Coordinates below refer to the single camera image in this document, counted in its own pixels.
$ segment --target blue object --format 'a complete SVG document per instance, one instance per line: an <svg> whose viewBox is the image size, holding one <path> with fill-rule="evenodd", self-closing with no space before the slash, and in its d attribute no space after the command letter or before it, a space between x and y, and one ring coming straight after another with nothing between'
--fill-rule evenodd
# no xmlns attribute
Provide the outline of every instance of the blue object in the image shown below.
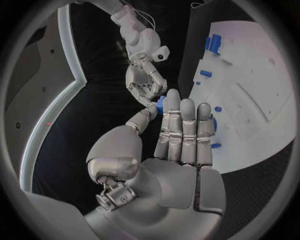
<svg viewBox="0 0 300 240"><path fill-rule="evenodd" d="M220 106L216 106L214 110L218 113L222 112L222 108Z"/></svg>
<svg viewBox="0 0 300 240"><path fill-rule="evenodd" d="M217 149L217 148L220 148L221 146L222 146L221 143L213 143L210 147L212 149Z"/></svg>
<svg viewBox="0 0 300 240"><path fill-rule="evenodd" d="M213 73L211 71L205 71L205 70L201 70L200 71L200 75L203 75L203 76L206 76L206 77L209 77L211 78Z"/></svg>
<svg viewBox="0 0 300 240"><path fill-rule="evenodd" d="M157 103L156 103L156 108L158 111L158 114L163 115L164 113L164 107L163 107L163 101L165 99L166 96L160 96L160 98L158 99Z"/></svg>
<svg viewBox="0 0 300 240"><path fill-rule="evenodd" d="M208 36L205 41L205 49L208 50L210 47L211 38Z"/></svg>
<svg viewBox="0 0 300 240"><path fill-rule="evenodd" d="M217 34L212 35L209 51L218 54L219 47L221 46L221 36Z"/></svg>
<svg viewBox="0 0 300 240"><path fill-rule="evenodd" d="M215 118L213 118L213 126L214 126L214 131L217 131L218 124Z"/></svg>

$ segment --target wire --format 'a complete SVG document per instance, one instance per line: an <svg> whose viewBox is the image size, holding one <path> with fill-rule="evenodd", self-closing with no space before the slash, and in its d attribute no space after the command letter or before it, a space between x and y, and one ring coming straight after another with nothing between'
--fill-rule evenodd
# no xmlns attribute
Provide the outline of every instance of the wire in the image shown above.
<svg viewBox="0 0 300 240"><path fill-rule="evenodd" d="M150 14L148 14L148 13L142 11L142 10L136 9L134 6L132 6L132 5L131 5L129 2L127 2L126 0L120 0L120 1L123 2L124 4L130 6L131 8L133 8L133 10L134 10L140 17L142 17L147 23L149 23L149 24L151 25L151 27L153 28L153 30L155 31L156 23L155 23L154 18L153 18Z"/></svg>

